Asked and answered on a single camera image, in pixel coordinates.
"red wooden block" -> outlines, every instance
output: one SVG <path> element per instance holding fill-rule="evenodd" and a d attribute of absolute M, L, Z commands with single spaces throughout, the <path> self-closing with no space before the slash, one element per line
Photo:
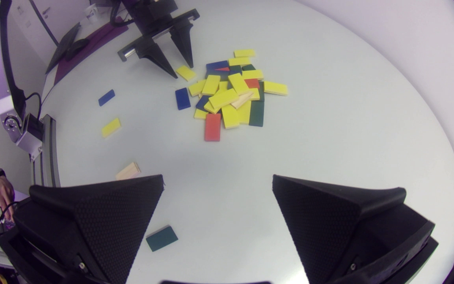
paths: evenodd
<path fill-rule="evenodd" d="M 208 113 L 206 115 L 204 141 L 220 141 L 220 119 L 220 113 Z"/>
<path fill-rule="evenodd" d="M 260 84 L 257 79 L 245 79 L 245 82 L 248 85 L 248 88 L 260 88 Z"/>

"teal wooden block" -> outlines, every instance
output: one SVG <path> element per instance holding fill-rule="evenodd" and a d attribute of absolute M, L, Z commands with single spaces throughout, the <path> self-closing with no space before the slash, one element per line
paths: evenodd
<path fill-rule="evenodd" d="M 150 237 L 146 237 L 146 242 L 153 252 L 175 241 L 178 241 L 178 237 L 176 237 L 176 234 L 171 226 L 167 226 L 166 228 L 152 234 Z"/>

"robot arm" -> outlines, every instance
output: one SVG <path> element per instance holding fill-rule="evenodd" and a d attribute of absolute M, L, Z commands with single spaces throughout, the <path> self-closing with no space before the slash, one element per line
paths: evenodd
<path fill-rule="evenodd" d="M 0 120 L 12 142 L 29 153 L 31 160 L 41 152 L 43 124 L 25 112 L 24 91 L 15 85 L 9 60 L 7 16 L 10 0 L 0 0 Z"/>

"dark green wooden block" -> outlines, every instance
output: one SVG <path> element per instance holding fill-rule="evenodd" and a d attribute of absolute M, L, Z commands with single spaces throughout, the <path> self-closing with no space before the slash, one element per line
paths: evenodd
<path fill-rule="evenodd" d="M 250 122 L 248 125 L 260 126 L 264 125 L 264 102 L 252 101 L 250 108 Z"/>

